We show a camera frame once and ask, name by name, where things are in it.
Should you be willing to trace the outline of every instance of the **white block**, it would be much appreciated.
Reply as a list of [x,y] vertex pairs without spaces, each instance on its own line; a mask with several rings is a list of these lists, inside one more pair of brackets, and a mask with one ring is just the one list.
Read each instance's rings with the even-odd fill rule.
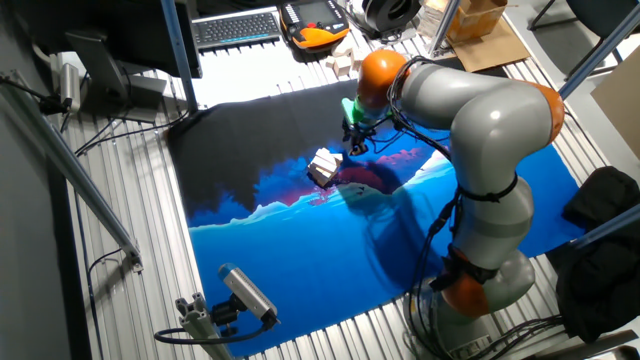
[[356,49],[351,52],[351,67],[355,71],[360,71],[360,66],[362,66],[362,61],[364,60],[365,55],[362,51]]
[[324,62],[324,66],[328,68],[333,68],[333,64],[335,63],[336,63],[336,58],[334,58],[333,56],[327,56]]
[[348,37],[345,37],[341,42],[336,44],[331,49],[331,55],[336,58],[340,56],[351,56],[351,52],[355,47],[356,46],[353,41],[351,41]]
[[321,148],[316,151],[307,170],[320,186],[325,186],[338,173],[341,163],[342,154],[331,154],[328,149]]
[[333,72],[337,77],[348,75],[351,70],[351,58],[347,56],[341,56],[336,58],[336,63],[333,64]]

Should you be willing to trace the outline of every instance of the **computer monitor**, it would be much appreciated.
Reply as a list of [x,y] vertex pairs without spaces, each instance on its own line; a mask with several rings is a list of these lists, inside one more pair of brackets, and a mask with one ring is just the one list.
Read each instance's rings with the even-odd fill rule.
[[[191,76],[202,76],[185,0],[176,0]],[[166,81],[119,62],[180,76],[160,0],[13,0],[18,21],[47,53],[75,51],[90,76],[81,111],[151,121]]]

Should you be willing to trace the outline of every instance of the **metal pole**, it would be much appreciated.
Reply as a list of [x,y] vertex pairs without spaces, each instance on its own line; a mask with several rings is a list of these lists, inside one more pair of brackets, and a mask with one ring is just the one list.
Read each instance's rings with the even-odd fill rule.
[[431,39],[431,44],[429,44],[429,51],[427,52],[429,57],[433,58],[435,52],[440,49],[440,45],[442,45],[447,31],[449,31],[453,17],[456,15],[456,11],[458,11],[458,6],[460,6],[460,0],[449,0],[449,2],[447,2],[447,7],[444,9],[444,14],[442,15],[440,25],[438,25],[438,30],[436,30],[436,35]]
[[134,270],[142,270],[140,251],[131,242],[124,226],[73,152],[67,147],[58,130],[42,116],[33,99],[23,91],[6,85],[0,86],[0,95],[17,114],[21,123],[18,125],[24,125],[35,137],[38,144],[44,148],[47,156],[53,160],[56,167],[69,180],[105,229],[131,259]]
[[176,12],[176,4],[174,3],[174,0],[161,0],[161,2],[164,19],[167,23],[167,29],[169,30],[169,37],[171,38],[173,56],[176,58],[178,72],[182,79],[182,87],[184,88],[184,92],[187,96],[187,108],[189,110],[189,114],[194,114],[198,111],[198,102],[196,101],[196,93],[193,90],[191,71],[189,70],[189,60],[187,60],[187,51],[184,49],[182,31],[180,31],[180,21],[178,20],[178,13]]
[[592,242],[619,230],[634,221],[640,220],[640,205],[636,205],[606,223],[582,235],[571,244],[577,248],[585,247]]
[[587,59],[587,61],[582,64],[576,70],[571,77],[567,80],[567,82],[562,86],[560,91],[560,96],[563,99],[567,99],[569,95],[575,90],[578,85],[582,84],[584,79],[587,78],[593,71],[593,69],[598,66],[598,64],[604,60],[604,58],[609,55],[613,49],[620,44],[620,42],[627,37],[633,29],[636,28],[640,24],[640,4],[636,5],[635,8],[631,11],[629,15],[627,15],[624,20],[618,25],[618,27],[609,35],[602,45]]

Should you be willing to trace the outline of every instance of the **orange device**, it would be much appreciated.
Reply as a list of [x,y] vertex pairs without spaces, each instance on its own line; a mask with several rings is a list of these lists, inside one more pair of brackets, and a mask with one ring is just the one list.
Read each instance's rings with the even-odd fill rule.
[[278,10],[287,40],[309,52],[328,50],[349,33],[344,10],[332,0],[284,3]]

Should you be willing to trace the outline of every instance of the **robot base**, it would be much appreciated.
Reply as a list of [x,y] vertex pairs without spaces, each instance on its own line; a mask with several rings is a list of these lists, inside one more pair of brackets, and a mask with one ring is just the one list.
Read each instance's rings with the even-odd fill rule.
[[[434,309],[439,314],[439,318],[436,316],[435,319],[437,322],[436,329],[443,347],[447,349],[454,359],[466,359],[473,356],[500,337],[500,332],[490,315],[479,319],[471,319],[457,314],[446,305],[441,294],[433,296],[433,290],[429,287],[430,280],[425,280],[422,284],[419,304],[416,302],[415,296],[409,299],[409,295],[405,295],[404,316],[414,336],[423,340],[427,338],[422,324],[424,323],[424,327],[429,329],[429,307],[435,301],[435,309],[439,309]],[[420,341],[415,339],[414,343],[420,344]],[[420,345],[416,346],[416,351],[419,359],[433,358]]]

